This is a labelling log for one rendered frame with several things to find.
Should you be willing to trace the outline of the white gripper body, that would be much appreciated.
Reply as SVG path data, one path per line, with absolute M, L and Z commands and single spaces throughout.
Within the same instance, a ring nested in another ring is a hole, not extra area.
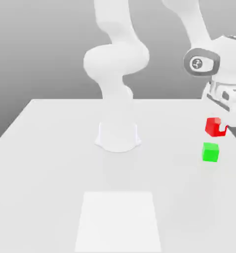
M 228 109 L 226 106 L 219 105 L 207 97 L 207 92 L 202 94 L 202 101 L 206 107 L 206 114 L 209 118 L 220 118 L 221 122 L 236 127 L 236 103 Z

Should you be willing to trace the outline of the small red cube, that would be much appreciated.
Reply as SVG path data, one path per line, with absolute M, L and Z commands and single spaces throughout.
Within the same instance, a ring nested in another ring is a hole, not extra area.
M 226 135 L 226 131 L 219 131 L 221 119 L 220 118 L 207 118 L 205 125 L 205 132 L 211 137 L 221 137 Z

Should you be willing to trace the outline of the small green cube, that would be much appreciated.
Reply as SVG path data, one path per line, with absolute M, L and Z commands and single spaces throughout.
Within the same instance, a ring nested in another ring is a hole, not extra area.
M 219 146 L 217 143 L 204 142 L 202 148 L 202 160 L 207 162 L 217 162 L 219 156 Z

